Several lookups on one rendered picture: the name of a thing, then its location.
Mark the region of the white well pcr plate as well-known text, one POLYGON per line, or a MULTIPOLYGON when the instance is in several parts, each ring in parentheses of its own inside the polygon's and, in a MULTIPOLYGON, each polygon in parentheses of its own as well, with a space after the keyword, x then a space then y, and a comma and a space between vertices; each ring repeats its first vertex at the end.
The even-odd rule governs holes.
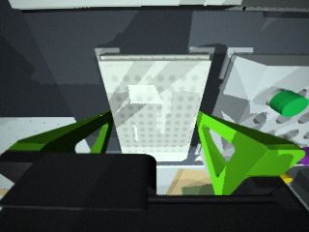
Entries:
POLYGON ((99 67, 123 154, 182 161, 203 97, 209 55, 102 55, 99 67))

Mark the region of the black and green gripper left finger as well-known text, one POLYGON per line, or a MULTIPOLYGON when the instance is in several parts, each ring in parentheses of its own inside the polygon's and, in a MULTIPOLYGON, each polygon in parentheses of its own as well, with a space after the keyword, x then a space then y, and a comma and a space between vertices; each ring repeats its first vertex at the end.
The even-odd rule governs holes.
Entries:
POLYGON ((106 111, 83 121, 19 139, 6 151, 76 153, 76 144, 103 126, 90 153, 106 153, 113 123, 112 112, 106 111))

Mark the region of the grey tube cooling block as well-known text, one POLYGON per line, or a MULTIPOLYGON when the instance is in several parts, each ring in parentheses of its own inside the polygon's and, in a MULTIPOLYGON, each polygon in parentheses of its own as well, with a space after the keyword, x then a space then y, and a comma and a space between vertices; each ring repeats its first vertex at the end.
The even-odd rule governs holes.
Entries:
MULTIPOLYGON (((309 104, 299 114, 284 117, 266 102, 276 89, 291 90, 309 100, 309 56, 233 55, 212 115, 309 147, 309 104)), ((208 129, 228 163, 235 147, 208 129)))

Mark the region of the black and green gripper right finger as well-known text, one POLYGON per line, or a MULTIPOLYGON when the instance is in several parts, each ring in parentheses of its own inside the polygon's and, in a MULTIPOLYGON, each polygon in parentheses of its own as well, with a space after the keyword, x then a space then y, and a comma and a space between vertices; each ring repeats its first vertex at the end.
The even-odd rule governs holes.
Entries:
POLYGON ((215 195, 230 195, 248 177, 280 177, 305 156, 305 151, 291 140, 203 111, 198 112, 196 122, 215 195), (234 145, 235 152, 228 163, 208 127, 234 145))

